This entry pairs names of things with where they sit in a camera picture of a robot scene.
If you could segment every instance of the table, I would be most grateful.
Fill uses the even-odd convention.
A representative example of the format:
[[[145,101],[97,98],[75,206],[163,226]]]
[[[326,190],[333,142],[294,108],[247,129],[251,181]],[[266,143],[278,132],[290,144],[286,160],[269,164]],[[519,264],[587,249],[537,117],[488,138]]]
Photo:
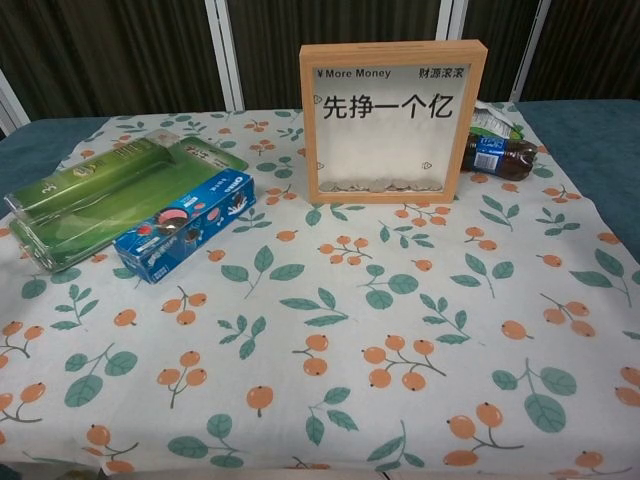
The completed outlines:
[[[200,135],[258,203],[155,286],[112,248],[42,275],[0,237],[0,460],[634,478],[640,267],[554,160],[446,206],[309,205],[301,125],[117,117],[74,149]]]

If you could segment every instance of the green plastic package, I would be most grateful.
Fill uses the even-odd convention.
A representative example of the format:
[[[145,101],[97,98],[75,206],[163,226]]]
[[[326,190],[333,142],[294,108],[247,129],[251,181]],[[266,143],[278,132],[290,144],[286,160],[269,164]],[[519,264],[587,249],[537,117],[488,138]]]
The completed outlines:
[[[17,217],[10,228],[42,268],[57,272],[225,168],[247,163],[197,137],[157,130],[8,194]]]

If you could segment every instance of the oreo box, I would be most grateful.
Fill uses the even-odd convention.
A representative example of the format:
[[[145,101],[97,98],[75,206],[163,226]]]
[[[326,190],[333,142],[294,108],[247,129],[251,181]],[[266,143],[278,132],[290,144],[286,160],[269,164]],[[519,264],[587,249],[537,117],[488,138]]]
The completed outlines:
[[[124,264],[156,283],[256,202],[253,178],[226,169],[114,242]]]

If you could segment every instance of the coin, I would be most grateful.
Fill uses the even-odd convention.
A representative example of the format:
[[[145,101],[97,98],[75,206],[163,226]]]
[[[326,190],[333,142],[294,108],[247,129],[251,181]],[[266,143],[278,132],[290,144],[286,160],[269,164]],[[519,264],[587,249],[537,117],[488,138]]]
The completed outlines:
[[[333,192],[335,188],[336,188],[335,182],[322,182],[319,187],[321,192]]]
[[[407,182],[406,180],[396,179],[393,181],[393,187],[396,190],[406,190],[407,188],[409,188],[409,182]]]

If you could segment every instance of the orange berry print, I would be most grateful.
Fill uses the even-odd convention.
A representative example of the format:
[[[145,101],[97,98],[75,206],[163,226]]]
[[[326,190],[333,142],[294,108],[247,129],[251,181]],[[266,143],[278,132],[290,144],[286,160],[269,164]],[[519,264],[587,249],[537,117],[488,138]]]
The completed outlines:
[[[304,373],[311,376],[324,375],[327,371],[327,362],[322,358],[308,358],[304,361],[303,369]]]
[[[294,238],[296,238],[297,230],[283,230],[276,234],[276,238],[281,242],[290,242]]]
[[[584,468],[596,468],[602,464],[604,457],[599,452],[582,452],[576,458],[576,465]]]
[[[376,388],[388,387],[391,384],[391,374],[383,368],[377,368],[369,374],[369,383]]]
[[[182,305],[182,300],[179,298],[172,298],[171,300],[167,300],[162,305],[162,311],[165,313],[175,313],[180,309]]]
[[[620,369],[620,375],[630,384],[640,387],[640,370],[637,368],[622,367]]]
[[[18,333],[21,328],[22,328],[22,322],[14,321],[4,326],[4,328],[2,329],[2,334],[5,337],[10,337],[11,335]]]
[[[462,439],[468,439],[476,434],[476,426],[469,417],[465,415],[456,415],[453,418],[447,420],[449,424],[449,430],[456,437]]]
[[[360,237],[360,238],[356,239],[356,241],[353,242],[353,244],[358,248],[364,248],[367,245],[369,245],[369,240],[367,240],[366,238]]]
[[[3,393],[0,395],[0,411],[6,410],[13,402],[13,395],[10,393]]]
[[[113,323],[115,323],[119,327],[126,327],[127,325],[137,325],[135,322],[136,319],[136,311],[132,308],[127,308],[123,310],[116,318],[113,319]]]
[[[433,264],[429,260],[411,260],[416,268],[422,272],[428,272],[433,267]]]
[[[478,455],[471,450],[455,450],[448,453],[442,461],[451,467],[468,467],[478,461]]]
[[[38,400],[45,392],[46,387],[44,383],[34,383],[33,385],[29,385],[22,390],[20,394],[20,400],[24,403],[33,403]]]
[[[202,385],[206,379],[207,372],[203,368],[191,370],[189,373],[187,373],[187,385],[189,385],[190,387],[197,387],[198,385]]]
[[[193,310],[185,310],[178,314],[176,320],[180,325],[191,325],[196,321],[196,312]]]
[[[474,183],[486,183],[489,181],[489,177],[483,173],[476,173],[475,175],[471,175],[471,181]]]
[[[533,339],[531,335],[527,335],[526,329],[514,320],[507,320],[502,324],[502,333],[505,337],[512,340],[522,340],[523,338]]]
[[[93,257],[91,257],[91,263],[100,263],[103,260],[106,260],[107,255],[104,253],[98,253],[96,255],[94,255]]]
[[[496,428],[502,424],[502,412],[498,407],[487,402],[476,407],[476,416],[487,427]]]
[[[387,335],[384,344],[390,350],[402,350],[404,348],[404,338],[399,335]]]
[[[628,387],[618,387],[615,389],[616,397],[629,407],[640,407],[640,393]]]
[[[469,227],[464,231],[464,233],[466,233],[470,237],[483,237],[484,236],[484,230],[482,230],[481,228],[478,228],[478,227]]]
[[[104,425],[91,425],[87,431],[87,440],[93,445],[104,447],[111,442],[111,432]]]
[[[113,473],[131,473],[134,470],[133,465],[124,460],[111,460],[106,463],[106,467]]]
[[[224,250],[213,250],[209,252],[209,255],[207,256],[207,258],[211,262],[219,262],[224,258],[225,255],[226,253],[224,252]]]
[[[413,349],[420,355],[431,355],[435,347],[428,340],[416,340],[413,342]]]
[[[608,243],[609,245],[617,245],[618,243],[620,243],[620,240],[618,239],[618,237],[616,237],[611,232],[599,233],[598,234],[598,240],[600,240],[600,241],[602,241],[604,243]]]
[[[194,352],[193,350],[189,350],[188,352],[185,352],[180,356],[180,365],[182,365],[183,367],[193,367],[194,365],[197,365],[199,361],[200,354],[198,352]]]
[[[324,352],[329,346],[326,335],[310,335],[306,340],[307,347],[316,352]]]
[[[518,186],[513,183],[503,183],[502,189],[506,190],[507,192],[518,193]]]
[[[562,266],[562,259],[556,255],[536,255],[538,258],[542,258],[542,261],[550,267]]]
[[[262,385],[253,387],[247,393],[247,405],[258,411],[258,418],[262,417],[262,410],[273,402],[273,390]]]
[[[596,335],[596,331],[593,327],[583,320],[575,320],[571,322],[571,330],[582,337],[594,337]]]
[[[27,330],[24,332],[24,338],[29,341],[35,340],[40,335],[42,335],[42,332],[44,332],[44,328],[38,325],[34,325],[33,327],[27,328]]]
[[[364,351],[364,359],[374,365],[382,363],[387,358],[387,353],[380,347],[369,347]]]
[[[561,325],[565,322],[566,317],[559,308],[548,308],[544,311],[544,318],[547,322]]]
[[[157,382],[160,385],[173,385],[180,379],[180,372],[175,368],[165,368],[160,372]]]
[[[487,251],[492,251],[498,248],[498,245],[493,240],[481,240],[480,242],[478,242],[478,246],[481,249],[487,250]]]
[[[402,384],[412,392],[418,392],[427,386],[427,381],[418,372],[407,372],[402,376]]]
[[[204,293],[194,293],[189,296],[189,305],[192,307],[201,307],[207,303],[207,295]]]
[[[589,309],[584,303],[580,302],[569,302],[565,305],[565,308],[569,310],[574,315],[578,315],[580,317],[585,317],[589,315]]]

